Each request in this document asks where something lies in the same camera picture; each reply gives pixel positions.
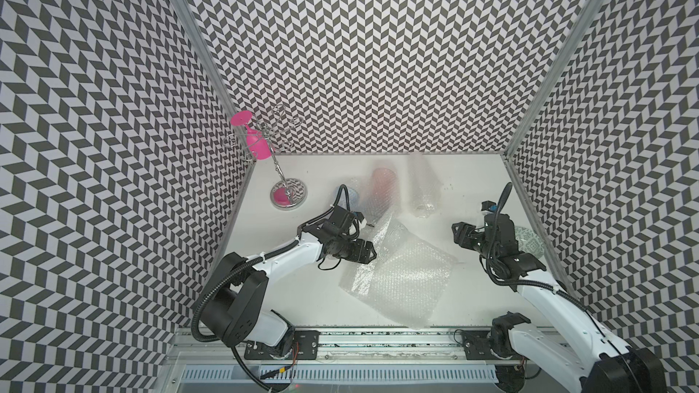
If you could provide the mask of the clear bubble wrap sheet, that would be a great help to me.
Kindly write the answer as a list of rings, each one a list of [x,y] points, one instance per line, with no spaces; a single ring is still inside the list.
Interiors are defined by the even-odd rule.
[[[428,327],[457,259],[412,234],[391,212],[368,236],[377,258],[350,265],[340,288],[397,324]]]

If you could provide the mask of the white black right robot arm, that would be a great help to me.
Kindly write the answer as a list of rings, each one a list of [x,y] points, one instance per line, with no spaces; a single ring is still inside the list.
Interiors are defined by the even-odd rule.
[[[488,203],[483,227],[458,222],[453,241],[478,253],[488,278],[532,304],[564,338],[547,338],[521,313],[495,318],[486,341],[500,360],[530,360],[569,392],[665,392],[666,372],[650,349],[635,349],[596,320],[535,255],[520,250],[511,218]]]

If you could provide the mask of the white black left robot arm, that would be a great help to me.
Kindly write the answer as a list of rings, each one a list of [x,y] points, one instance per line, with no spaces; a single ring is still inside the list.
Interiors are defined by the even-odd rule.
[[[233,252],[218,263],[193,306],[190,331],[199,342],[262,343],[285,354],[295,327],[274,310],[264,311],[268,287],[308,265],[331,257],[357,264],[377,258],[373,243],[360,237],[367,219],[333,206],[297,229],[296,237],[273,251],[242,257]]]

